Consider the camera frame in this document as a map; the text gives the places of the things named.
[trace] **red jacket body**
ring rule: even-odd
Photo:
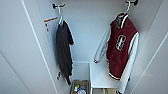
[[[133,36],[137,33],[133,23],[127,17],[122,28],[121,22],[124,18],[117,17],[111,23],[111,36],[108,41],[107,59],[109,60],[109,74],[119,80],[129,58],[128,49]]]

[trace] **closet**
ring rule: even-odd
[[[125,0],[1,0],[0,94],[69,94],[71,86],[55,58],[61,16],[53,4],[63,5],[60,13],[74,40],[70,81],[89,80],[92,94],[99,88],[117,88],[105,55],[98,64],[94,55],[110,23],[127,10]],[[168,92],[167,4],[138,0],[130,6],[128,17],[139,32],[139,45],[124,94]]]

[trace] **white shelf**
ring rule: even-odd
[[[90,62],[91,88],[117,88],[118,81],[109,76],[107,62]]]

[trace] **white jacket sleeve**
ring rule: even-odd
[[[110,39],[110,35],[111,35],[111,28],[109,26],[107,31],[105,32],[105,34],[99,44],[99,47],[96,51],[96,54],[94,56],[95,63],[98,63],[102,59],[103,55],[106,53],[107,47],[108,47],[108,41]]]
[[[138,38],[139,38],[139,34],[138,32],[134,35],[134,37],[131,40],[130,46],[129,46],[129,50],[128,50],[128,54],[129,54],[129,59],[127,61],[127,65],[122,73],[121,79],[119,81],[119,85],[118,85],[118,91],[120,93],[124,93],[128,79],[130,77],[131,74],[131,70],[135,61],[135,56],[136,56],[136,52],[137,52],[137,47],[138,47]]]

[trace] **black jacket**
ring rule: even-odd
[[[72,59],[69,44],[73,45],[73,39],[68,25],[63,21],[63,25],[58,26],[56,33],[56,51],[57,60],[61,73],[67,80],[68,85],[71,84],[69,76],[72,75]]]

